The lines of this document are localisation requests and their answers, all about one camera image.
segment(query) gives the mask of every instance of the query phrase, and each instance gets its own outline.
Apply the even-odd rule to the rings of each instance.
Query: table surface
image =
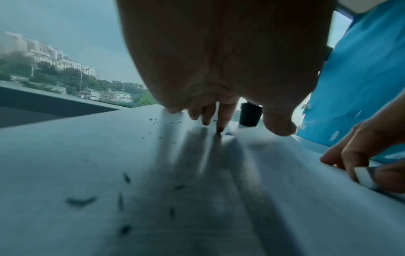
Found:
[[[403,255],[402,203],[293,137],[215,130],[158,105],[1,129],[0,255]]]

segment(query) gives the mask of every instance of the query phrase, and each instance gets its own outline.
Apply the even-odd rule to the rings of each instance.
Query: debris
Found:
[[[120,233],[121,233],[121,235],[125,235],[125,234],[128,234],[129,233],[129,231],[131,231],[132,230],[132,226],[131,225],[124,225],[121,229],[120,229]]]
[[[186,187],[186,185],[181,184],[181,185],[177,185],[174,187],[174,190],[180,190],[180,189],[184,189]]]
[[[175,219],[176,217],[176,213],[174,212],[174,208],[170,207],[170,219],[172,219],[172,221]]]
[[[124,196],[121,192],[118,194],[118,209],[120,211],[124,210]]]
[[[68,205],[71,205],[73,207],[77,207],[77,208],[83,208],[89,204],[94,203],[95,201],[97,201],[97,197],[90,197],[88,199],[75,199],[75,198],[67,198],[66,199],[66,203]]]
[[[124,180],[126,181],[126,183],[131,184],[131,178],[129,178],[129,176],[124,172]]]

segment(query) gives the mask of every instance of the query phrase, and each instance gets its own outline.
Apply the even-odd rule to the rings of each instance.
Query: black cylinder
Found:
[[[246,102],[240,105],[239,124],[247,127],[255,127],[262,116],[262,107]]]

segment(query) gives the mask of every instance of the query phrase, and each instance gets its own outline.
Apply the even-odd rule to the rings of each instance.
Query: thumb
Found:
[[[297,126],[291,121],[293,111],[293,108],[263,108],[263,123],[276,135],[290,136],[297,130]]]
[[[389,192],[405,193],[405,159],[378,167],[374,181]]]

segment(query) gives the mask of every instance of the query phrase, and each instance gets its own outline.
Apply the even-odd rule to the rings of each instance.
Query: blue cloth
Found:
[[[332,146],[405,86],[405,1],[389,0],[357,15],[338,42],[304,111],[302,138]],[[374,159],[405,151],[392,147]]]

